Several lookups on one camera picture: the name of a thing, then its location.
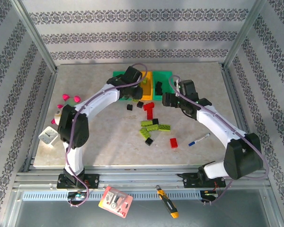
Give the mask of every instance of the red lego brick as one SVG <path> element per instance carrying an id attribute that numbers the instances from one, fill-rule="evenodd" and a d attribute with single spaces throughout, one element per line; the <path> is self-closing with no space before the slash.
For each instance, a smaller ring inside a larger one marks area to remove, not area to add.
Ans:
<path id="1" fill-rule="evenodd" d="M 170 146 L 171 146 L 171 148 L 177 148 L 178 147 L 178 143 L 177 143 L 176 138 L 170 139 Z"/>
<path id="2" fill-rule="evenodd" d="M 152 120 L 153 116 L 152 116 L 152 109 L 149 109 L 147 111 L 147 120 Z"/>
<path id="3" fill-rule="evenodd" d="M 147 110 L 150 110 L 150 109 L 152 109 L 154 107 L 155 107 L 155 104 L 153 102 L 151 102 L 151 103 L 145 104 L 143 106 L 143 110 L 147 111 Z"/>

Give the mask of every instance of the gray tabletop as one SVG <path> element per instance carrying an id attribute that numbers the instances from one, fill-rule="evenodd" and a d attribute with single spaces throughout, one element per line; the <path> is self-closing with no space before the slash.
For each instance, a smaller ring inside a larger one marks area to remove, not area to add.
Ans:
<path id="1" fill-rule="evenodd" d="M 54 86 L 44 128 L 63 104 L 62 94 L 79 95 L 85 100 L 99 91 L 113 71 L 126 70 L 129 64 L 100 65 L 62 65 Z M 205 97 L 229 122 L 235 124 L 220 66 L 209 63 L 171 63 L 147 64 L 149 70 L 173 71 L 182 79 L 192 79 L 199 97 Z M 180 109 L 164 107 L 154 102 L 154 118 L 159 123 L 170 124 L 171 131 L 152 131 L 154 140 L 149 147 L 139 133 L 141 121 L 146 120 L 146 112 L 135 105 L 128 111 L 126 105 L 131 101 L 117 101 L 101 111 L 89 124 L 89 140 L 83 149 L 85 166 L 101 165 L 185 165 L 204 164 L 223 159 L 225 148 L 211 133 L 211 136 L 189 147 L 195 139 L 210 132 L 202 124 L 184 116 Z M 169 139 L 177 138 L 178 148 L 171 149 Z M 35 167 L 64 166 L 64 149 L 59 141 L 53 148 L 39 143 L 34 162 Z"/>

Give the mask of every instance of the patterned wallpaper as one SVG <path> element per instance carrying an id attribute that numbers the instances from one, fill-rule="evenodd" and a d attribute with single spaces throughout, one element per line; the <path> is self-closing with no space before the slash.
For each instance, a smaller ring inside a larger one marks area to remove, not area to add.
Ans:
<path id="1" fill-rule="evenodd" d="M 8 0 L 0 0 L 0 224 L 36 130 L 51 72 Z"/>
<path id="2" fill-rule="evenodd" d="M 23 0 L 57 65 L 223 62 L 254 0 Z"/>
<path id="3" fill-rule="evenodd" d="M 284 0 L 266 3 L 229 73 L 245 123 L 260 136 L 284 219 Z"/>

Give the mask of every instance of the purple cable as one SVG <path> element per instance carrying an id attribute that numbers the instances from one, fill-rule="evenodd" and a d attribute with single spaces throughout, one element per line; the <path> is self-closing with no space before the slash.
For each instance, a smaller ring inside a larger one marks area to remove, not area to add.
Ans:
<path id="1" fill-rule="evenodd" d="M 232 127 L 231 125 L 229 125 L 222 117 L 220 117 L 217 113 L 207 109 L 206 107 L 186 98 L 184 95 L 182 95 L 180 92 L 177 91 L 176 87 L 173 85 L 173 82 L 171 82 L 170 79 L 173 78 L 177 78 L 179 80 L 179 82 L 181 81 L 181 78 L 179 76 L 173 75 L 169 78 L 169 85 L 171 86 L 171 88 L 175 91 L 176 94 L 178 94 L 181 98 L 183 98 L 184 100 L 190 102 L 191 104 L 198 106 L 199 108 L 207 111 L 208 113 L 212 114 L 214 117 L 216 117 L 219 121 L 221 121 L 227 128 L 229 128 L 233 133 L 235 133 L 237 136 L 239 136 L 245 143 L 247 143 L 259 156 L 260 158 L 263 160 L 264 166 L 265 166 L 265 173 L 263 176 L 261 177 L 250 177 L 250 176 L 246 176 L 245 178 L 247 179 L 251 179 L 251 180 L 263 180 L 266 179 L 269 173 L 269 165 L 266 161 L 266 159 L 264 158 L 264 156 L 261 154 L 261 152 L 254 146 L 252 145 L 247 139 L 245 139 L 241 134 L 239 134 L 236 129 L 234 127 Z M 233 182 L 233 180 L 231 179 L 231 181 L 228 183 L 228 185 L 225 187 L 224 191 L 222 192 L 222 194 L 218 197 L 222 197 L 224 195 L 224 193 L 226 192 L 226 190 L 231 186 L 231 183 Z"/>
<path id="2" fill-rule="evenodd" d="M 73 176 L 74 176 L 81 184 L 84 185 L 84 187 L 85 187 L 86 190 L 87 190 L 87 195 L 86 195 L 86 197 L 84 198 L 84 200 L 83 200 L 81 203 L 77 204 L 77 205 L 73 205 L 73 204 L 71 203 L 71 201 L 68 202 L 71 206 L 79 207 L 79 206 L 81 206 L 83 203 L 85 203 L 85 202 L 87 201 L 87 199 L 89 198 L 89 187 L 88 187 L 80 178 L 78 178 L 78 177 L 76 176 L 76 174 L 74 173 L 74 171 L 71 169 L 70 163 L 69 163 L 69 161 L 68 161 L 68 159 L 67 159 L 67 155 L 68 155 L 69 152 L 71 151 L 71 147 L 72 147 L 72 143 L 73 143 L 73 137 L 74 137 L 74 132 L 75 132 L 75 124 L 76 124 L 77 118 L 78 118 L 79 114 L 82 112 L 82 110 L 84 110 L 85 107 L 86 107 L 91 101 L 93 101 L 95 98 L 99 97 L 100 95 L 102 95 L 102 94 L 104 94 L 104 93 L 106 93 L 106 92 L 108 92 L 108 91 L 110 91 L 110 90 L 113 90 L 113 89 L 118 89 L 118 88 L 123 88 L 123 87 L 131 87 L 131 86 L 135 86 L 135 85 L 139 84 L 140 82 L 142 82 L 142 81 L 146 78 L 146 75 L 147 75 L 147 72 L 148 72 L 147 67 L 146 67 L 146 65 L 144 65 L 144 64 L 142 64 L 142 63 L 133 64 L 132 67 L 135 66 L 135 65 L 142 65 L 142 66 L 145 68 L 145 75 L 144 75 L 140 80 L 138 80 L 137 82 L 131 83 L 131 84 L 119 85 L 119 86 L 116 86 L 116 87 L 110 87 L 110 88 L 106 89 L 105 91 L 99 92 L 98 94 L 96 94 L 95 96 L 93 96 L 90 100 L 88 100 L 88 101 L 86 102 L 86 104 L 84 104 L 84 105 L 81 107 L 81 109 L 76 113 L 76 115 L 75 115 L 75 117 L 74 117 L 73 123 L 72 123 L 72 125 L 71 125 L 70 143 L 69 143 L 69 145 L 68 145 L 68 147 L 67 147 L 67 149 L 66 149 L 66 152 L 65 152 L 65 163 L 66 163 L 66 165 L 69 167 L 69 169 L 70 169 L 71 173 L 73 174 Z"/>

